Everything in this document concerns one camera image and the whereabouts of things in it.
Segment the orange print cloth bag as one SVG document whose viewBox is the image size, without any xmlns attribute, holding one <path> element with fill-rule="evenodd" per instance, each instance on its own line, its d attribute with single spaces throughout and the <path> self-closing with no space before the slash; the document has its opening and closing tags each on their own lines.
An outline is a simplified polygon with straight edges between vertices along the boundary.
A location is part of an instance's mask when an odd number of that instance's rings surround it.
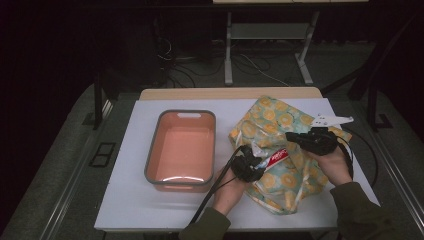
<svg viewBox="0 0 424 240">
<path fill-rule="evenodd" d="M 260 180 L 249 182 L 246 190 L 252 200 L 274 214 L 295 213 L 302 199 L 320 193 L 328 182 L 318 163 L 307 155 L 306 143 L 286 139 L 287 132 L 308 133 L 313 120 L 281 100 L 262 96 L 229 133 L 236 152 L 248 145 L 262 161 L 279 149 L 287 150 L 286 159 L 265 171 Z M 351 135 L 335 126 L 329 130 L 337 137 L 337 147 L 345 148 Z"/>
</svg>

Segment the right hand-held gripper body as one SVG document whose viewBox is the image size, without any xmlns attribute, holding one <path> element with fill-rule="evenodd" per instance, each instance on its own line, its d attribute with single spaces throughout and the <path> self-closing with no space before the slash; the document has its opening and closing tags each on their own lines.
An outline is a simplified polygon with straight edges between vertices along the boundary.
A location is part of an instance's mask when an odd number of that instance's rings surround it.
<svg viewBox="0 0 424 240">
<path fill-rule="evenodd" d="M 304 147 L 306 151 L 312 152 L 318 156 L 324 156 L 332 153 L 338 143 L 336 135 L 329 130 L 330 127 L 354 121 L 352 116 L 326 116 L 319 114 L 312 122 L 311 129 L 307 133 L 308 141 Z"/>
</svg>

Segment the person's right hand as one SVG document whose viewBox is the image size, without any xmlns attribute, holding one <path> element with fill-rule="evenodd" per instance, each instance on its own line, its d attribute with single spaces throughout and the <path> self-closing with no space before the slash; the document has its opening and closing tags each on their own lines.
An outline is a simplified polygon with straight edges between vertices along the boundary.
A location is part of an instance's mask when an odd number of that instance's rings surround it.
<svg viewBox="0 0 424 240">
<path fill-rule="evenodd" d="M 318 162 L 322 172 L 334 186 L 353 181 L 345 162 L 345 155 L 339 147 L 327 155 L 319 156 L 311 152 L 308 152 L 308 155 Z"/>
</svg>

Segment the wooden table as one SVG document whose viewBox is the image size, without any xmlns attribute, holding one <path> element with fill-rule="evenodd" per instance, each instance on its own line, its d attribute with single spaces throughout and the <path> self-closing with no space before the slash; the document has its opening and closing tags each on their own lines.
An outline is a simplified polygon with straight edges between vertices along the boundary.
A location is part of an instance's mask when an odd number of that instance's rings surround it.
<svg viewBox="0 0 424 240">
<path fill-rule="evenodd" d="M 316 87 L 223 87 L 145 89 L 140 100 L 257 99 L 263 95 L 278 99 L 322 98 Z"/>
</svg>

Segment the person's left hand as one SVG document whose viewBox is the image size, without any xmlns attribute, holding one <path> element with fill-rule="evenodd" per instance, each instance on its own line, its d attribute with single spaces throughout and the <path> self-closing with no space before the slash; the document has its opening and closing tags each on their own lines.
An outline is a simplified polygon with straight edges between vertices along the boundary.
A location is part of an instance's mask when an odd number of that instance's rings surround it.
<svg viewBox="0 0 424 240">
<path fill-rule="evenodd" d="M 215 191 L 212 207 L 226 216 L 240 201 L 248 183 L 238 179 L 229 169 Z"/>
</svg>

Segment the grey metal desk frame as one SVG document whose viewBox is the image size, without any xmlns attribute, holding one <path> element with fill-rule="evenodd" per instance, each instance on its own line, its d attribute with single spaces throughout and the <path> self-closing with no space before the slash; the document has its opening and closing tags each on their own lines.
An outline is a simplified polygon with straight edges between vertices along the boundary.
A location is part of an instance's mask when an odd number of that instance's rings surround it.
<svg viewBox="0 0 424 240">
<path fill-rule="evenodd" d="M 312 42 L 320 12 L 312 13 L 309 22 L 302 23 L 238 23 L 233 14 L 227 13 L 224 58 L 224 84 L 233 85 L 231 43 L 233 40 L 302 40 L 303 48 L 295 53 L 295 59 L 305 84 L 313 80 L 306 65 L 306 55 Z"/>
</svg>

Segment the black metal stand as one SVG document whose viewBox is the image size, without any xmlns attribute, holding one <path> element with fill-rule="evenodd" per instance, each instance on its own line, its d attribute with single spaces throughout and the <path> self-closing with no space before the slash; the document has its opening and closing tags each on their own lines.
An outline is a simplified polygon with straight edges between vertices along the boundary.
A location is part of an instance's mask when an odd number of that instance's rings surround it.
<svg viewBox="0 0 424 240">
<path fill-rule="evenodd" d="M 374 132 L 379 129 L 389 129 L 393 125 L 385 114 L 377 113 L 378 82 L 373 80 L 368 88 L 367 122 Z"/>
<path fill-rule="evenodd" d="M 107 73 L 96 73 L 94 87 L 94 130 L 97 130 L 103 120 L 103 106 L 106 100 L 116 100 L 119 86 L 112 76 Z"/>
</svg>

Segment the white and red toothpaste tube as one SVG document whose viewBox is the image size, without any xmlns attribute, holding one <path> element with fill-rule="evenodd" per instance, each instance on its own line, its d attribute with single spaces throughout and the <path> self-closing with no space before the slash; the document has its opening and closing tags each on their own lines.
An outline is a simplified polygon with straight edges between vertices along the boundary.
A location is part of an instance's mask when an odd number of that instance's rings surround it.
<svg viewBox="0 0 424 240">
<path fill-rule="evenodd" d="M 288 152 L 286 149 L 279 149 L 278 151 L 274 152 L 270 157 L 266 158 L 262 162 L 260 162 L 256 169 L 264 169 L 265 171 L 269 170 L 271 167 L 273 167 L 275 164 L 283 161 L 288 157 Z"/>
</svg>

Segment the white board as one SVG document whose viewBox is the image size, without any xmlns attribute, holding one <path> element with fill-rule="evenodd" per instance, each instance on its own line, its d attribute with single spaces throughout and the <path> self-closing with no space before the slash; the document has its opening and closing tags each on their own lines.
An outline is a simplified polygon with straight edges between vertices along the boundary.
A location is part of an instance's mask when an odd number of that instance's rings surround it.
<svg viewBox="0 0 424 240">
<path fill-rule="evenodd" d="M 108 232 L 177 231 L 187 226 L 204 198 L 202 193 L 162 192 L 144 176 L 159 115 L 169 109 L 209 110 L 217 119 L 215 168 L 231 154 L 228 133 L 255 103 L 253 99 L 141 100 L 135 103 L 95 227 Z M 293 215 L 274 215 L 243 196 L 228 214 L 232 231 L 333 230 L 337 210 L 327 185 L 300 201 Z"/>
</svg>

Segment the pink basin with grey rim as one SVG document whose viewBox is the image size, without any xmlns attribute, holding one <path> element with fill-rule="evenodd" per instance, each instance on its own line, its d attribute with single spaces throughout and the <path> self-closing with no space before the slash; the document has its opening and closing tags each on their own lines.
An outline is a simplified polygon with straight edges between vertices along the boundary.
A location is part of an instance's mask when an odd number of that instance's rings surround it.
<svg viewBox="0 0 424 240">
<path fill-rule="evenodd" d="M 158 118 L 144 175 L 159 191 L 207 192 L 214 175 L 216 117 L 166 110 Z"/>
</svg>

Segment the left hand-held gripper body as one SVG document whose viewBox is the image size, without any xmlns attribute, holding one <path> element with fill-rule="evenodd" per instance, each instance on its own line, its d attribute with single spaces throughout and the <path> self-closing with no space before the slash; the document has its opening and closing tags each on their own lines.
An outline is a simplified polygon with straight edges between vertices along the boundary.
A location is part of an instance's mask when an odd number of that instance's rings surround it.
<svg viewBox="0 0 424 240">
<path fill-rule="evenodd" d="M 254 155 L 252 148 L 242 145 L 231 163 L 231 169 L 235 176 L 244 182 L 255 182 L 251 180 L 252 173 L 256 169 L 256 166 L 252 166 L 249 162 L 249 157 L 252 155 Z"/>
</svg>

